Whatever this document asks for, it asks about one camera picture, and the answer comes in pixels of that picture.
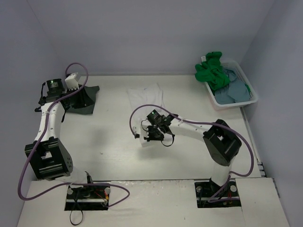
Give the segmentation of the white t-shirt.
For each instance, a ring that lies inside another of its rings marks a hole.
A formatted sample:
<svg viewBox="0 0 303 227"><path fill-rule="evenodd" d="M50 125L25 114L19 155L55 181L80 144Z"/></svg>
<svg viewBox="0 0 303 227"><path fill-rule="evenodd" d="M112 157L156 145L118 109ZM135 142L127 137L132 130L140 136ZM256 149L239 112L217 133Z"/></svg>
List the white t-shirt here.
<svg viewBox="0 0 303 227"><path fill-rule="evenodd" d="M154 141L147 142L143 139L146 133L143 131L143 126L148 126L150 123L145 119L147 115L154 109L163 114L163 111L158 106L164 107L163 91L157 83L151 84L147 87L140 87L137 89L127 90L128 99L132 109L131 116L129 118L129 127L131 133L134 135L132 127L135 124L140 123L142 127L142 135L139 138L141 147L149 147L155 144Z"/></svg>

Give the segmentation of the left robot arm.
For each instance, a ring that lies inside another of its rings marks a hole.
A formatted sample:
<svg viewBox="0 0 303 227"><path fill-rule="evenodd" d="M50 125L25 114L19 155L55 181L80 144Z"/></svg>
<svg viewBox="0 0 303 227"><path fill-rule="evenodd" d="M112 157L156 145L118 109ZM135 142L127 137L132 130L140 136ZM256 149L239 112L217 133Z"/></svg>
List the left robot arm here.
<svg viewBox="0 0 303 227"><path fill-rule="evenodd" d="M52 79L43 83L48 91L46 96L41 95L39 107L35 109L41 113L38 134L33 143L25 146L25 154L39 180L73 180L73 161L60 140L61 124L67 111L92 114L95 105L78 80L78 75L73 73L65 80Z"/></svg>

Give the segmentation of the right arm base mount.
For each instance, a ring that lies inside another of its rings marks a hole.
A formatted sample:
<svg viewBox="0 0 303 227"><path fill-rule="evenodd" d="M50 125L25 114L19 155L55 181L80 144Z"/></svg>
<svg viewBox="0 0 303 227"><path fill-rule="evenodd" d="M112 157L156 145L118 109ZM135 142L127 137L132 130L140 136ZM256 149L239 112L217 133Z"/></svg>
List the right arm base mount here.
<svg viewBox="0 0 303 227"><path fill-rule="evenodd" d="M199 209L241 207L234 179L231 179L222 190L220 188L210 181L195 182L197 207Z"/></svg>

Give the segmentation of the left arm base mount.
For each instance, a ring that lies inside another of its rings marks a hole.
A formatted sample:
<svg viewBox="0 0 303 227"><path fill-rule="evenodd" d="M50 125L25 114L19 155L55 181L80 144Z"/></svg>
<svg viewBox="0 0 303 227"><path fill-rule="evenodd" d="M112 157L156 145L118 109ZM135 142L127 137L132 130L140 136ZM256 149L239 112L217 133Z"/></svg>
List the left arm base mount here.
<svg viewBox="0 0 303 227"><path fill-rule="evenodd" d="M111 189L109 186L68 186L64 210L108 210L110 192Z"/></svg>

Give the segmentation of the white plastic laundry basket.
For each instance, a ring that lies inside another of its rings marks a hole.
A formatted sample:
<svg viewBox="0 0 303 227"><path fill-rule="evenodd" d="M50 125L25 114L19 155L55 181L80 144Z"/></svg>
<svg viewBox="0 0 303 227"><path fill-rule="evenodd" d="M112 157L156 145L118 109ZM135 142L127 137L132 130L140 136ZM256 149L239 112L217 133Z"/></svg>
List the white plastic laundry basket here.
<svg viewBox="0 0 303 227"><path fill-rule="evenodd" d="M213 108L219 111L256 103L258 95L241 66L234 60L222 60L221 66L231 82L217 91L205 83Z"/></svg>

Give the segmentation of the dark grey t-shirt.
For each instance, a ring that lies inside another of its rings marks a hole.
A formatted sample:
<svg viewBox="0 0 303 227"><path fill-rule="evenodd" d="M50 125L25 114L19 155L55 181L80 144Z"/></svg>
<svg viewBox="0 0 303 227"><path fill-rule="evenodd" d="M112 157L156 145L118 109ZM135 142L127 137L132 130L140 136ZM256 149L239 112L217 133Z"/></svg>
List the dark grey t-shirt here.
<svg viewBox="0 0 303 227"><path fill-rule="evenodd" d="M99 86L85 86L80 92L62 101L65 111L81 115L93 114L96 95L99 90Z"/></svg>

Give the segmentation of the green t-shirt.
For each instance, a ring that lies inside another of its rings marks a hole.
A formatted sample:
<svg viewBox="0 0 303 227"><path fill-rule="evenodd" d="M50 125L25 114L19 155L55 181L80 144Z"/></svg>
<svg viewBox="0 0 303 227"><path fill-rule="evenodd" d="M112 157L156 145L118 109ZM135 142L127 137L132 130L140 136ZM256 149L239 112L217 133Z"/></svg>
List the green t-shirt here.
<svg viewBox="0 0 303 227"><path fill-rule="evenodd" d="M195 65L195 78L199 82L208 83L213 91L219 90L230 83L221 66L222 52L209 52Z"/></svg>

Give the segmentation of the light blue t-shirt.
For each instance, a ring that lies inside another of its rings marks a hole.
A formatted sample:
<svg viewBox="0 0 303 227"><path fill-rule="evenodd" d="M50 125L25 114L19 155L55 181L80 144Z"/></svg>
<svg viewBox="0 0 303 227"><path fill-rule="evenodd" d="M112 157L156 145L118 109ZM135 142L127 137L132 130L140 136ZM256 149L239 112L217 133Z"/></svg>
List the light blue t-shirt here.
<svg viewBox="0 0 303 227"><path fill-rule="evenodd" d="M225 105L249 101L250 93L246 84L238 79L233 70L223 68L223 72L230 79L230 83L214 92L217 103Z"/></svg>

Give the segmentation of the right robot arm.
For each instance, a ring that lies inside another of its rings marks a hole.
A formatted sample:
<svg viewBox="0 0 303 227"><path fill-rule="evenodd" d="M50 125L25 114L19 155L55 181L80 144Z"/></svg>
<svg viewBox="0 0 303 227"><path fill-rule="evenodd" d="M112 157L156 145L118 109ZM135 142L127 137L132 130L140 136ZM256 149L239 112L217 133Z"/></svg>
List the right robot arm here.
<svg viewBox="0 0 303 227"><path fill-rule="evenodd" d="M176 135L196 139L205 143L210 157L214 161L214 169L210 178L209 188L215 195L220 195L227 188L226 181L231 171L235 156L238 154L242 142L231 131L225 121L217 120L218 126L203 130L202 126L178 120L171 114L160 115L153 110L147 117L148 123L141 123L140 142L144 146L151 141L163 142L166 135L174 141Z"/></svg>

